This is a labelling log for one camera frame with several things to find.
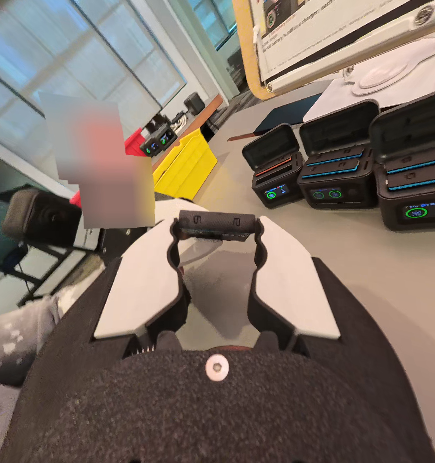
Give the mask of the small black box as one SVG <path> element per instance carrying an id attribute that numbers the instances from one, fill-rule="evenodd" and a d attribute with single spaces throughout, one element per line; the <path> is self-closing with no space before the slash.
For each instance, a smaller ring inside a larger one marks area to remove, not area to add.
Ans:
<path id="1" fill-rule="evenodd" d="M 187 112 L 192 116 L 197 116 L 206 108 L 206 105 L 197 92 L 193 92 L 184 100 Z"/>

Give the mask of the black battery charger case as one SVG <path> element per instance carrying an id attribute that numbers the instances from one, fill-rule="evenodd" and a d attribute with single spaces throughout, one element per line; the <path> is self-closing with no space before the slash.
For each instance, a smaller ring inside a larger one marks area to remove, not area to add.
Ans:
<path id="1" fill-rule="evenodd" d="M 272 209 L 303 198 L 297 179 L 304 159 L 289 124 L 280 124 L 248 143 L 244 146 L 242 155 L 253 172 L 273 159 L 284 155 L 292 156 L 290 163 L 276 170 L 260 177 L 253 174 L 252 190 L 266 208 Z"/>
<path id="2" fill-rule="evenodd" d="M 140 151 L 150 158 L 168 149 L 178 139 L 168 122 L 162 124 L 150 122 L 146 129 L 149 136 L 140 145 Z"/>
<path id="3" fill-rule="evenodd" d="M 313 209 L 360 209 L 377 205 L 369 127 L 379 113 L 378 103 L 367 99 L 301 125 L 299 134 L 306 161 L 326 158 L 326 153 L 335 156 L 364 151 L 355 172 L 311 179 L 299 175 L 297 184 Z"/>
<path id="4" fill-rule="evenodd" d="M 369 129 L 378 205 L 392 231 L 435 229 L 435 184 L 388 191 L 385 165 L 415 155 L 435 155 L 435 92 L 379 114 Z M 435 165 L 412 171 L 435 172 Z"/>

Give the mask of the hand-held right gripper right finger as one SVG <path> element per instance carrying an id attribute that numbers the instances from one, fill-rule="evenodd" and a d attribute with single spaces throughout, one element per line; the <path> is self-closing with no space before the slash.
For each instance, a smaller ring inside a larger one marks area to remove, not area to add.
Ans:
<path id="1" fill-rule="evenodd" d="M 266 216 L 256 220 L 256 250 L 248 298 L 248 319 L 278 340 L 306 335 L 337 340 L 341 333 L 313 257 Z"/>

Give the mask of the dark blue panel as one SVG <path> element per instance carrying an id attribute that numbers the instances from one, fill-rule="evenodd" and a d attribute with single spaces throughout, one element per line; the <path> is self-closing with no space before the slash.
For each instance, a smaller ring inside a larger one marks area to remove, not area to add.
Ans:
<path id="1" fill-rule="evenodd" d="M 253 131 L 253 134 L 262 136 L 280 124 L 294 126 L 303 123 L 304 116 L 320 96 L 321 94 L 316 94 L 272 109 Z"/>

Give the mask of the person's left forearm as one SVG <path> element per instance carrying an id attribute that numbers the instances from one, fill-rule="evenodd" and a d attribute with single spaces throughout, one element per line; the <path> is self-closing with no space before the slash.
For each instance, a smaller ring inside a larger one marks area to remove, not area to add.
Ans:
<path id="1" fill-rule="evenodd" d="M 23 384 L 37 354 L 65 313 L 65 297 L 70 289 L 0 315 L 0 384 Z"/>

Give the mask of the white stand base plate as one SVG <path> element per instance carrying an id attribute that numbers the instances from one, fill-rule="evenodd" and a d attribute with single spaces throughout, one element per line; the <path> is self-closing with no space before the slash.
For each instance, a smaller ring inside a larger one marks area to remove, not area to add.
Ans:
<path id="1" fill-rule="evenodd" d="M 366 99 L 381 109 L 435 92 L 435 33 L 343 70 L 304 116 L 307 122 Z"/>

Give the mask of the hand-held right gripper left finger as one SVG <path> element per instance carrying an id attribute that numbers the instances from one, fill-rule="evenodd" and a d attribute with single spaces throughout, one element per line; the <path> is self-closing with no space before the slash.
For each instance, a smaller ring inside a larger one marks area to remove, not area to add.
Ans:
<path id="1" fill-rule="evenodd" d="M 188 291 L 179 270 L 178 220 L 160 221 L 112 262 L 94 282 L 94 339 L 176 333 L 187 319 Z"/>

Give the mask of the black battery with orange edge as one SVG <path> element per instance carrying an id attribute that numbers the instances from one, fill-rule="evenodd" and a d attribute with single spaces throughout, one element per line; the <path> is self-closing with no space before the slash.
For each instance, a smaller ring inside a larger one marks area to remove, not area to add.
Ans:
<path id="1" fill-rule="evenodd" d="M 292 160 L 291 155 L 284 155 L 284 156 L 279 157 L 278 159 L 273 159 L 270 162 L 266 163 L 265 165 L 258 167 L 254 172 L 254 176 L 255 177 L 263 176 L 267 174 L 268 172 L 276 170 L 277 168 L 290 163 L 291 160 Z"/>

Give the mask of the yellow plastic bin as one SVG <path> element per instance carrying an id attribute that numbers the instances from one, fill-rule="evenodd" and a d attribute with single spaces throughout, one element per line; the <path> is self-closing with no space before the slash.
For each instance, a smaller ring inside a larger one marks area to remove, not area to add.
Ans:
<path id="1" fill-rule="evenodd" d="M 201 130 L 197 129 L 182 137 L 153 172 L 154 191 L 193 200 L 217 162 Z"/>

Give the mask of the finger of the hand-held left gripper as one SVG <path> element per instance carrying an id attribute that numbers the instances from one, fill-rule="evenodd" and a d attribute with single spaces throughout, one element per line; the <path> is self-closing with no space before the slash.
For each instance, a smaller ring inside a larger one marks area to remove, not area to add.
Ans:
<path id="1" fill-rule="evenodd" d="M 167 218 L 178 218 L 180 211 L 208 211 L 206 208 L 196 205 L 188 200 L 172 198 L 155 201 L 155 225 Z"/>

